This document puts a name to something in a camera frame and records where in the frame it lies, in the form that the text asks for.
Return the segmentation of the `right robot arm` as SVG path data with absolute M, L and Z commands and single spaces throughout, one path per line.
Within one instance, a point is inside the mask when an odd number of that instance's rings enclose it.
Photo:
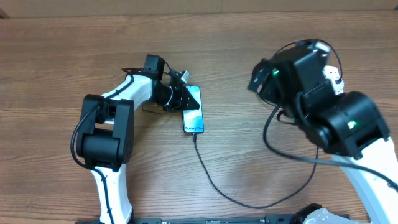
M 340 167 L 371 223 L 396 223 L 397 155 L 389 127 L 370 97 L 344 91 L 342 68 L 328 65 L 334 53 L 320 39 L 289 43 L 254 67 L 248 89 L 331 156 L 299 161 Z

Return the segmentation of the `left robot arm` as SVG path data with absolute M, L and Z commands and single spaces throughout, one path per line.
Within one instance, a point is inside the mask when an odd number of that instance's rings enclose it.
M 101 214 L 96 223 L 132 223 L 126 166 L 134 145 L 134 112 L 147 101 L 168 112 L 200 109 L 187 84 L 190 73 L 148 54 L 141 68 L 124 67 L 125 80 L 102 95 L 86 95 L 73 131 L 73 160 L 95 178 Z

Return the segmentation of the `blue Galaxy smartphone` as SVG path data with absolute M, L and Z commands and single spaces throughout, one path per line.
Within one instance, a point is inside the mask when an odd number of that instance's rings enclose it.
M 204 121 L 203 111 L 201 106 L 201 91 L 200 91 L 200 109 L 199 110 L 183 110 L 183 129 L 185 133 L 203 133 Z

